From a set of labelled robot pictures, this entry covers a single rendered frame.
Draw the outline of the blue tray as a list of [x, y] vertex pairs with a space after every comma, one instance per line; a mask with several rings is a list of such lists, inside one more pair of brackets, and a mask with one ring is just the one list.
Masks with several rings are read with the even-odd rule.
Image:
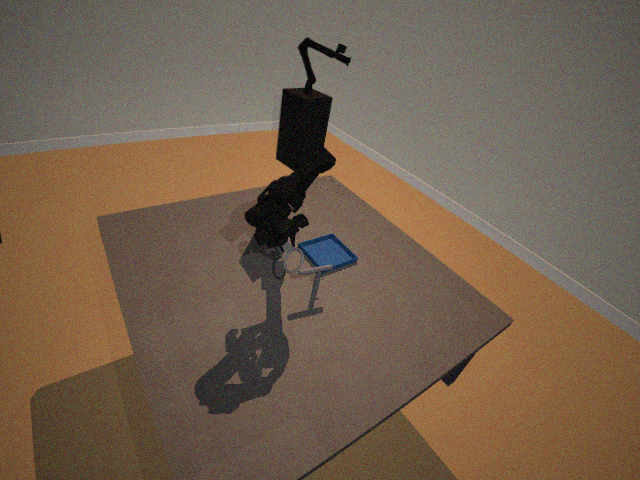
[[332, 265], [333, 269], [354, 263], [358, 257], [333, 233], [298, 243], [315, 267]]

